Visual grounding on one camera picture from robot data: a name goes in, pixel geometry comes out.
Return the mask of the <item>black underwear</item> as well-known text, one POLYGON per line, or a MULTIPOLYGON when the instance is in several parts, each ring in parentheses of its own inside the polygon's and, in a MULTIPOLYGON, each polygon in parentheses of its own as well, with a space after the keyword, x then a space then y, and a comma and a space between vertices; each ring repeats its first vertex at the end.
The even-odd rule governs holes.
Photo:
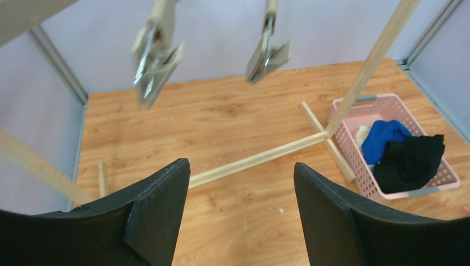
POLYGON ((411 136, 404 142, 389 141, 373 176, 385 194, 417 190, 433 179, 444 151, 445 137, 411 136))

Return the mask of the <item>cream cotton underwear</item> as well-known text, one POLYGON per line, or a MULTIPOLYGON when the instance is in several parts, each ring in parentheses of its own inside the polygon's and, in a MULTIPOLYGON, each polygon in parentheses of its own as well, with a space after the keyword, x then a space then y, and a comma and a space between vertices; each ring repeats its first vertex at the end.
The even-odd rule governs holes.
POLYGON ((358 148, 362 149, 362 145, 364 141, 366 140, 366 138, 368 137, 370 130, 371 130, 371 126, 369 125, 359 126, 359 128, 357 129, 354 135, 354 140, 358 148))

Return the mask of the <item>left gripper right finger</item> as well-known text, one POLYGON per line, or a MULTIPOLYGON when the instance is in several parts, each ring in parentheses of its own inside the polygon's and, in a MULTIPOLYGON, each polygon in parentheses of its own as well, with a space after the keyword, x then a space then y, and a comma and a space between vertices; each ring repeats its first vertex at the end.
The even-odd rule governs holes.
POLYGON ((298 162, 295 195, 311 265, 468 265, 469 218, 440 220, 357 194, 298 162))

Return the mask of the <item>wooden clip hanger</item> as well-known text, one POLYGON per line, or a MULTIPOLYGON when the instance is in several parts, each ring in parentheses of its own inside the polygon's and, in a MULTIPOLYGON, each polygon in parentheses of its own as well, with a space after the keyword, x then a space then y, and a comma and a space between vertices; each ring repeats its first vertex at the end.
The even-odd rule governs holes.
POLYGON ((77 0, 1 1, 1 46, 31 32, 49 39, 41 24, 76 3, 77 0))

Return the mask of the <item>wooden hanger with black underwear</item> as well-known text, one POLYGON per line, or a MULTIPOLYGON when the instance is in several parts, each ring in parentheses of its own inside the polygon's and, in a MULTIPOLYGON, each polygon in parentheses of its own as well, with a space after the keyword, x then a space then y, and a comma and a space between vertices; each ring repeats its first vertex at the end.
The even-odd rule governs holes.
POLYGON ((277 21, 277 10, 278 1, 266 1, 261 39, 246 68, 245 81, 250 84, 258 83, 285 65, 291 58, 291 41, 279 47, 272 44, 275 23, 277 21))

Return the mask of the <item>wooden hanger with blue underwear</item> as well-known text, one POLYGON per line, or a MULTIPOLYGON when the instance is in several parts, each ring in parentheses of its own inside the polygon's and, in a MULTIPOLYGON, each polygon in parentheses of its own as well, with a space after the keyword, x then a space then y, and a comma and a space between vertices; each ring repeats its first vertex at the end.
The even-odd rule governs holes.
POLYGON ((176 5, 177 1, 154 1, 132 47, 136 65, 134 86, 140 105, 148 109, 154 105, 185 51, 185 41, 171 47, 176 5))

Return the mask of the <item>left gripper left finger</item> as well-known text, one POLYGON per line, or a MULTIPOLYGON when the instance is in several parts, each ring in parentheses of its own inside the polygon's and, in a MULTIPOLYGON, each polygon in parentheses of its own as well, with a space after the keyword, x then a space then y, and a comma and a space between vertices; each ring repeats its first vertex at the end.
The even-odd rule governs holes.
POLYGON ((1 264, 171 265, 190 175, 180 158, 69 212, 1 211, 1 264))

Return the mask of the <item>blue underwear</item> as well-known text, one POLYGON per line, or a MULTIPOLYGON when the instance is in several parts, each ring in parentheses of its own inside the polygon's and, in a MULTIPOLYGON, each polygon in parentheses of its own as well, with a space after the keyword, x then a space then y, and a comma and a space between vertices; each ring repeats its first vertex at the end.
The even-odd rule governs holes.
POLYGON ((389 141, 404 142, 411 137, 411 132, 397 120, 377 120, 361 145, 362 154, 368 165, 379 163, 389 141))

